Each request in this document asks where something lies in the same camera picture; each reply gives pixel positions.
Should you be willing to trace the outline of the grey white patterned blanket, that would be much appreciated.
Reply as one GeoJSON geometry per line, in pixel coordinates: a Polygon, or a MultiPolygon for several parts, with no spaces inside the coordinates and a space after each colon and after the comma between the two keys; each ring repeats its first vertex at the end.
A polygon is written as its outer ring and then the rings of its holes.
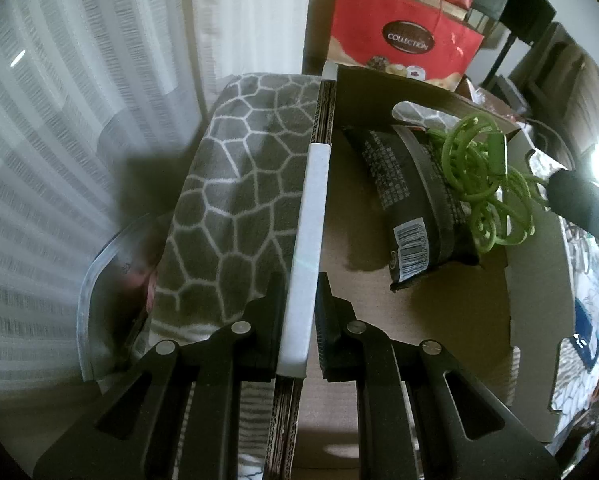
{"type": "Polygon", "coordinates": [[[245,74],[220,93],[156,269],[148,347],[208,340],[289,278],[320,84],[245,74]]]}

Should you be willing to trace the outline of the black snack package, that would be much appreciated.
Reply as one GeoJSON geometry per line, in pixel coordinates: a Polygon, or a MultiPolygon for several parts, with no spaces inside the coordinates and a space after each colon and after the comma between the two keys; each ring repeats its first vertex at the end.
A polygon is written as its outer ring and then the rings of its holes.
{"type": "Polygon", "coordinates": [[[393,292],[447,263],[478,265],[462,207],[441,175],[432,148],[424,143],[422,129],[347,127],[343,134],[377,190],[393,292]]]}

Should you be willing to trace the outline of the red collection gift bag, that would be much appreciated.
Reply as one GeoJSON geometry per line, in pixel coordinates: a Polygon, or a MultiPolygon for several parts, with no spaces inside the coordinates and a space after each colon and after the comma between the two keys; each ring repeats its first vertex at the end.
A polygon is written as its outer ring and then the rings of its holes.
{"type": "Polygon", "coordinates": [[[335,0],[328,59],[453,91],[482,42],[464,22],[417,0],[335,0]]]}

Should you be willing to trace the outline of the black speaker on stand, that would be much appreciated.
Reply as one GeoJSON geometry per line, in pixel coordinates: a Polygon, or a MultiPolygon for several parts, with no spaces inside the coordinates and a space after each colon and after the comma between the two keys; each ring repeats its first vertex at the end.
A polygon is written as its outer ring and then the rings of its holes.
{"type": "Polygon", "coordinates": [[[493,87],[497,72],[516,40],[533,46],[541,39],[555,17],[555,9],[548,0],[508,0],[499,23],[509,31],[505,45],[491,66],[482,86],[493,87]]]}

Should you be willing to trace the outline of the cardboard box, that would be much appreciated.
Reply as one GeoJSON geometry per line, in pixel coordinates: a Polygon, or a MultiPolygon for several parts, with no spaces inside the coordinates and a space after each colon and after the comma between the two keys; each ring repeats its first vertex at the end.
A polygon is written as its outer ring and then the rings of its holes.
{"type": "Polygon", "coordinates": [[[575,325],[562,219],[479,266],[449,263],[388,288],[380,206],[342,134],[333,141],[321,264],[335,296],[397,342],[429,479],[553,479],[546,444],[562,341],[575,325]]]}

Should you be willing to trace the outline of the white striped curtain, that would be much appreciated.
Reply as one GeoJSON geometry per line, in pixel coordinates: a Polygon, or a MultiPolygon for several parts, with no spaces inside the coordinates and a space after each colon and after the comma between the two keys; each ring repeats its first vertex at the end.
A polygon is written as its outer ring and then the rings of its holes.
{"type": "Polygon", "coordinates": [[[0,0],[0,406],[79,382],[80,286],[174,206],[233,76],[297,74],[309,0],[0,0]]]}

